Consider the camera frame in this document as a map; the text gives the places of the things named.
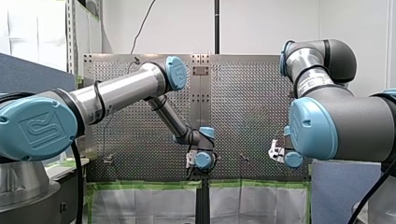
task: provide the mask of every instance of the perforated metal panel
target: perforated metal panel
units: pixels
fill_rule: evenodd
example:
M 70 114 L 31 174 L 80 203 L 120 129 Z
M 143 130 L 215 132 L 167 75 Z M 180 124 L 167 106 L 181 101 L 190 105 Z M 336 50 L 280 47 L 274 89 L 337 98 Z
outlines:
M 279 74 L 277 56 L 211 55 L 211 125 L 221 156 L 214 178 L 301 180 L 307 165 L 292 170 L 268 157 L 282 146 L 291 84 Z
M 136 55 L 141 63 L 166 57 Z M 190 56 L 178 55 L 182 60 Z M 138 65 L 130 55 L 87 55 L 86 71 L 92 79 L 108 80 L 133 72 Z M 190 63 L 185 62 L 188 73 Z M 190 119 L 190 80 L 183 91 L 166 94 L 178 114 Z M 172 134 L 145 101 L 130 105 L 92 128 L 97 160 L 89 165 L 89 181 L 113 179 L 176 180 L 185 178 L 186 146 L 172 142 Z M 104 157 L 113 156 L 112 164 Z
M 166 57 L 135 56 L 141 63 Z M 204 64 L 197 63 L 198 55 L 177 56 L 186 63 L 188 84 L 183 91 L 167 95 L 178 113 L 194 127 L 201 123 L 216 129 L 215 150 L 221 160 L 212 178 L 307 179 L 307 163 L 292 170 L 268 158 L 267 151 L 278 131 L 282 144 L 290 105 L 291 85 L 278 73 L 278 56 L 205 55 Z M 84 75 L 89 85 L 93 79 L 125 75 L 134 56 L 87 55 L 85 59 Z M 210 72 L 197 76 L 192 74 L 194 66 L 208 66 Z M 130 72 L 137 67 L 131 66 Z M 89 165 L 88 180 L 182 180 L 187 147 L 171 140 L 172 134 L 147 102 L 133 104 L 87 134 L 87 142 L 93 142 L 97 152 L 97 160 Z M 111 165 L 104 163 L 104 157 L 110 155 Z

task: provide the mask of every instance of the cable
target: cable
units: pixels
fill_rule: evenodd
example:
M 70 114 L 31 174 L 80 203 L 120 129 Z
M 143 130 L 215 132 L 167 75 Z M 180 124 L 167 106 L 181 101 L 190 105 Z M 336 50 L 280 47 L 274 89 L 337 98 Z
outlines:
M 27 92 L 27 91 L 13 92 L 10 94 L 2 95 L 0 97 L 0 104 L 5 103 L 7 101 L 18 100 L 18 99 L 28 97 L 28 96 L 33 96 L 33 95 L 35 95 L 35 94 L 31 93 L 31 92 Z
M 113 118 L 114 118 L 114 114 L 111 115 L 111 118 L 106 122 L 105 128 L 103 128 L 103 133 L 102 133 L 102 137 L 103 137 L 102 158 L 103 158 L 103 160 L 105 159 L 106 128 L 107 128 L 108 124 L 110 123 L 110 121 L 113 120 Z
M 150 13 L 150 11 L 151 11 L 151 8 L 152 8 L 152 6 L 154 5 L 155 1 L 156 1 L 156 0 L 153 0 L 153 1 L 151 2 L 151 4 L 149 5 L 148 12 L 146 13 L 145 19 L 143 19 L 142 24 L 140 25 L 139 32 L 138 32 L 137 35 L 134 37 L 134 45 L 132 46 L 131 54 L 134 53 L 134 47 L 136 46 L 136 40 L 137 40 L 137 38 L 140 36 L 140 33 L 142 33 L 143 26 L 145 25 L 146 19 L 148 18 L 149 13 Z
M 96 97 L 99 99 L 100 105 L 102 107 L 102 115 L 100 116 L 99 119 L 97 119 L 93 124 L 97 124 L 100 121 L 102 121 L 105 116 L 106 116 L 106 106 L 105 106 L 105 101 L 103 100 L 102 94 L 99 92 L 98 89 L 98 84 L 101 83 L 102 81 L 95 80 L 93 83 L 93 89 L 95 90 Z
M 375 192 L 379 189 L 379 187 L 381 187 L 381 185 L 387 180 L 391 171 L 395 167 L 396 167 L 396 159 L 393 160 L 393 162 L 390 164 L 390 167 L 388 167 L 387 171 L 381 175 L 381 177 L 376 181 L 376 183 L 373 185 L 373 187 L 363 197 L 363 199 L 359 203 L 356 210 L 353 212 L 352 217 L 349 219 L 347 224 L 353 224 L 355 222 L 356 218 L 358 217 L 359 213 L 361 212 L 361 209 L 369 201 L 369 199 L 375 194 Z
M 82 176 L 82 165 L 81 157 L 79 156 L 78 147 L 76 145 L 76 140 L 72 143 L 72 151 L 76 162 L 77 171 L 77 186 L 78 186 L 78 205 L 77 205 L 77 216 L 76 224 L 82 223 L 82 212 L 84 209 L 84 181 Z

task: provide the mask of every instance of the black pole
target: black pole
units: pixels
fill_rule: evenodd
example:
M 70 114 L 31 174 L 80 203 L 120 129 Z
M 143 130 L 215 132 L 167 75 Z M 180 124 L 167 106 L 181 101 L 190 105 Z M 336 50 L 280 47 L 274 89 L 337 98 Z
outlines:
M 215 54 L 220 54 L 220 0 L 215 0 Z
M 220 0 L 215 0 L 215 54 L 220 54 Z M 201 179 L 202 187 L 196 192 L 195 223 L 210 224 L 209 179 Z

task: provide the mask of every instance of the blue logo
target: blue logo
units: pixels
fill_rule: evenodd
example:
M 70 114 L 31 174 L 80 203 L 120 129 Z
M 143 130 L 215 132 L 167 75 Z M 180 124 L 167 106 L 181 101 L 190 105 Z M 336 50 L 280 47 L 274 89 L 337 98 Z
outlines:
M 39 150 L 66 138 L 66 133 L 56 112 L 36 115 L 20 121 L 19 124 L 32 150 Z

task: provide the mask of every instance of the white fabric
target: white fabric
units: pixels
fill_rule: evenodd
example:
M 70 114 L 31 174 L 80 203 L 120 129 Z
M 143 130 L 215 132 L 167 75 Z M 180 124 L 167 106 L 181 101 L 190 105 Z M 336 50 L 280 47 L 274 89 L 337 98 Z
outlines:
M 193 224 L 196 189 L 108 189 L 93 195 L 92 224 Z
M 305 224 L 306 189 L 211 189 L 212 224 Z

